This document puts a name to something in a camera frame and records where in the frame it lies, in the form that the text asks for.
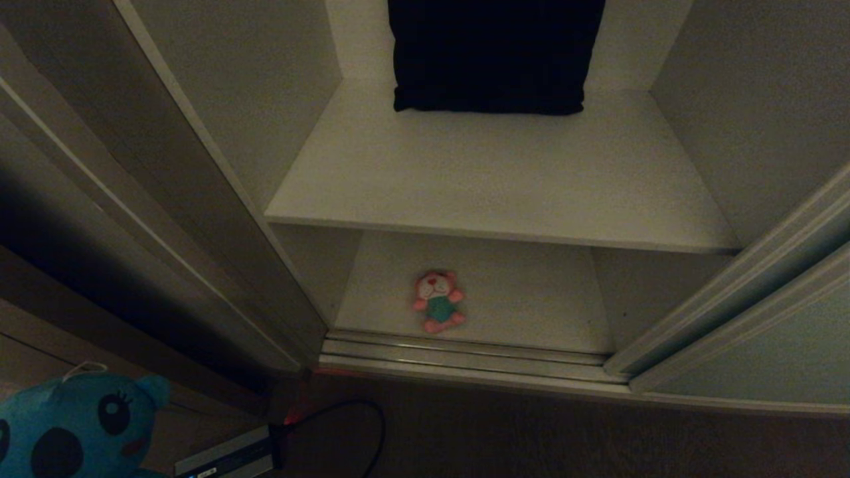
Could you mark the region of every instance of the black cable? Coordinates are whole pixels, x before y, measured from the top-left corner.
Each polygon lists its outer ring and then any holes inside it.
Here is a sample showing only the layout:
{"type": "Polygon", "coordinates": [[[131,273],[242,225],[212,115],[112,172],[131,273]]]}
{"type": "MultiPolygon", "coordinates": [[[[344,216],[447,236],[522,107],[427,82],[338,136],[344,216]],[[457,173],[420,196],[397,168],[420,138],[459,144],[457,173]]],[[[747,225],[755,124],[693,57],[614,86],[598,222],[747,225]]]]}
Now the black cable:
{"type": "Polygon", "coordinates": [[[293,431],[301,428],[304,424],[309,423],[309,422],[313,421],[314,419],[316,419],[318,417],[326,415],[330,412],[334,412],[334,411],[336,411],[340,408],[348,407],[350,405],[366,405],[367,407],[369,407],[372,410],[374,410],[375,412],[377,412],[377,416],[381,419],[381,440],[377,444],[377,450],[375,451],[375,455],[372,456],[371,462],[369,462],[369,467],[366,468],[366,471],[362,475],[362,478],[367,478],[369,476],[369,474],[372,472],[372,469],[375,468],[375,465],[377,464],[377,460],[381,457],[381,451],[383,451],[384,438],[387,435],[387,419],[383,416],[383,409],[381,408],[381,406],[378,405],[377,403],[375,403],[374,401],[364,400],[364,399],[354,399],[354,400],[340,401],[336,405],[331,405],[327,408],[322,408],[318,412],[311,413],[307,417],[302,418],[301,420],[297,421],[294,424],[289,424],[289,425],[286,425],[284,427],[277,429],[276,430],[277,433],[275,433],[276,437],[277,438],[283,438],[283,437],[289,435],[290,433],[292,433],[293,431]]]}

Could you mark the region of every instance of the stuffed toy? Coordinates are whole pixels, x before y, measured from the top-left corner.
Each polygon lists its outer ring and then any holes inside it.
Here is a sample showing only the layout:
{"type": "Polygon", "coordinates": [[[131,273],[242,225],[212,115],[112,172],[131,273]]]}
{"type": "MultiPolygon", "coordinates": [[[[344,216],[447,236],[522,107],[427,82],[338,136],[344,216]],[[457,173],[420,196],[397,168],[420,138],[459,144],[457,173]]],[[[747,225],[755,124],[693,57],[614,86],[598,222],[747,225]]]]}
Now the stuffed toy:
{"type": "Polygon", "coordinates": [[[423,328],[428,333],[440,333],[447,328],[464,323],[467,318],[457,311],[455,304],[463,300],[456,287],[454,272],[429,272],[416,281],[414,310],[425,310],[427,318],[423,328]]]}
{"type": "Polygon", "coordinates": [[[139,465],[168,381],[104,371],[78,367],[0,403],[0,476],[165,478],[139,465]]]}

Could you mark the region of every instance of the black pillow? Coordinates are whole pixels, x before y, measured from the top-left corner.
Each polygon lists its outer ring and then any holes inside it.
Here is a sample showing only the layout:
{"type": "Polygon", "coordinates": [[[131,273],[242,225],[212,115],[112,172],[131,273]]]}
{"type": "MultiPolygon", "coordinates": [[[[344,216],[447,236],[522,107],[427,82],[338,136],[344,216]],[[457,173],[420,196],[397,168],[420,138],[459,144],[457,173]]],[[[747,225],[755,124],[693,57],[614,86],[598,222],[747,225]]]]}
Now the black pillow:
{"type": "Polygon", "coordinates": [[[395,110],[569,115],[604,0],[388,0],[395,110]]]}

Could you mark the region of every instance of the blue plush toy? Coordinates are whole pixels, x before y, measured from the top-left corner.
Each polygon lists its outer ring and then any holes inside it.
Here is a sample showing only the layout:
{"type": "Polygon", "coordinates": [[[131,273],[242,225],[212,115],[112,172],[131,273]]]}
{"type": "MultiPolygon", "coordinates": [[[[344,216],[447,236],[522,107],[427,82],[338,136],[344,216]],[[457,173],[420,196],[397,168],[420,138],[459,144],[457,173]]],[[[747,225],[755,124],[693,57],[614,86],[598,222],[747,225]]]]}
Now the blue plush toy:
{"type": "Polygon", "coordinates": [[[0,477],[163,477],[139,465],[168,381],[76,371],[0,404],[0,477]]]}

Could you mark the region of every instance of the white shelf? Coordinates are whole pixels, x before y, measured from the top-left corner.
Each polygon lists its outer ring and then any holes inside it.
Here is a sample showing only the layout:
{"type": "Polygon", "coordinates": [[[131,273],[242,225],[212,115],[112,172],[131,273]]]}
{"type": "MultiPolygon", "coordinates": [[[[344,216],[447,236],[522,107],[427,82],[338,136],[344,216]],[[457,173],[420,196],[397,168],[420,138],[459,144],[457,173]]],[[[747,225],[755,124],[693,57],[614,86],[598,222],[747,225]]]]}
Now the white shelf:
{"type": "Polygon", "coordinates": [[[648,93],[591,92],[571,117],[392,109],[346,79],[270,221],[727,253],[739,243],[648,93]]]}
{"type": "Polygon", "coordinates": [[[468,320],[440,339],[595,354],[614,351],[589,248],[367,231],[334,328],[408,337],[422,330],[413,284],[457,272],[468,320]]]}

